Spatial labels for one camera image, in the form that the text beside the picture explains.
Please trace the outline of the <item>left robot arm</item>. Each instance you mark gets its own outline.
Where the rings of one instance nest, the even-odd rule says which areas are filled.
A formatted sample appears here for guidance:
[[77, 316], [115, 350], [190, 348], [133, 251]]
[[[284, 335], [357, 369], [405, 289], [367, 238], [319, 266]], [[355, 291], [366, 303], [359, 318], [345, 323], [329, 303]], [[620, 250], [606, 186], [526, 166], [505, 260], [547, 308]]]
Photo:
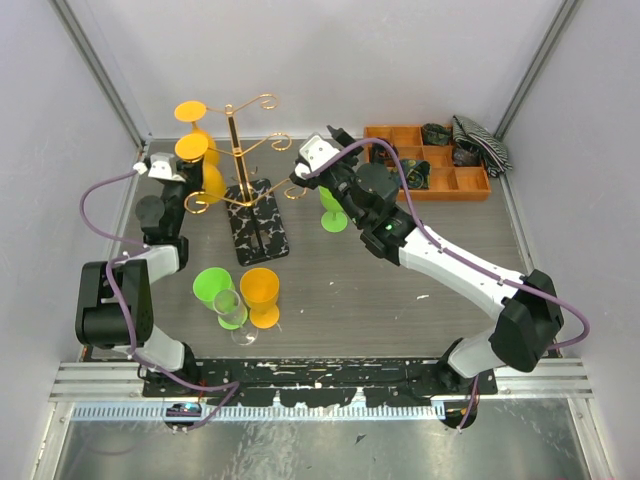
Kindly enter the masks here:
[[92, 185], [81, 196], [80, 215], [90, 230], [116, 242], [139, 246], [141, 251], [82, 267], [75, 334], [86, 347], [119, 351], [165, 374], [164, 383], [170, 390], [188, 396], [199, 387], [200, 369], [192, 349], [155, 324], [151, 285], [183, 270], [188, 262], [189, 241], [180, 231], [185, 201], [203, 184], [202, 169], [180, 161], [176, 180], [161, 179], [161, 194], [148, 195], [136, 204], [135, 214], [143, 233], [140, 241], [99, 229], [85, 210], [88, 196], [98, 188], [141, 173], [138, 164], [129, 173]]

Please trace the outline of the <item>gold wine glass rack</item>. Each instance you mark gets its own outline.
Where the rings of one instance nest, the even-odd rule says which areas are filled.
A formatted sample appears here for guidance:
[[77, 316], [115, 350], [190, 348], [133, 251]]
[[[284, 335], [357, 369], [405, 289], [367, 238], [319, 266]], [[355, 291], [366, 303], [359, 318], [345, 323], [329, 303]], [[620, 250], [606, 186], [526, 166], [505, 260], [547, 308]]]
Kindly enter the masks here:
[[[253, 104], [264, 110], [273, 110], [278, 107], [279, 99], [274, 94], [263, 93], [238, 106], [227, 104], [222, 108], [214, 108], [205, 104], [207, 113], [204, 116], [217, 113], [224, 116], [227, 123], [230, 148], [221, 149], [214, 140], [220, 156], [218, 169], [227, 187], [224, 198], [217, 203], [226, 208], [234, 250], [242, 266], [282, 258], [290, 253], [282, 215], [275, 198], [275, 192], [289, 181], [284, 179], [272, 183], [266, 178], [258, 178], [247, 167], [246, 156], [266, 142], [277, 152], [286, 151], [292, 145], [292, 138], [284, 132], [274, 132], [245, 148], [237, 129], [236, 114]], [[197, 202], [199, 194], [202, 191], [189, 195], [185, 200], [185, 210], [193, 215], [202, 215], [217, 204]]]

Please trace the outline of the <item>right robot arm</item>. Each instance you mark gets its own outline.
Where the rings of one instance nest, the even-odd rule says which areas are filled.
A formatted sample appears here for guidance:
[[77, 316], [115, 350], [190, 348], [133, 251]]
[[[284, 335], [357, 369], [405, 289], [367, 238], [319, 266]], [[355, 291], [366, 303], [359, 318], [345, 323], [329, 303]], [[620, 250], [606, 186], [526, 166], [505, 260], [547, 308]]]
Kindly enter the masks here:
[[331, 134], [338, 147], [315, 133], [299, 148], [294, 184], [326, 188], [374, 256], [437, 280], [495, 322], [446, 350], [437, 363], [442, 388], [462, 393], [478, 374], [502, 366], [532, 372], [564, 325], [551, 277], [501, 268], [437, 235], [413, 207], [397, 204], [399, 186], [385, 165], [359, 164], [361, 143], [344, 130]]

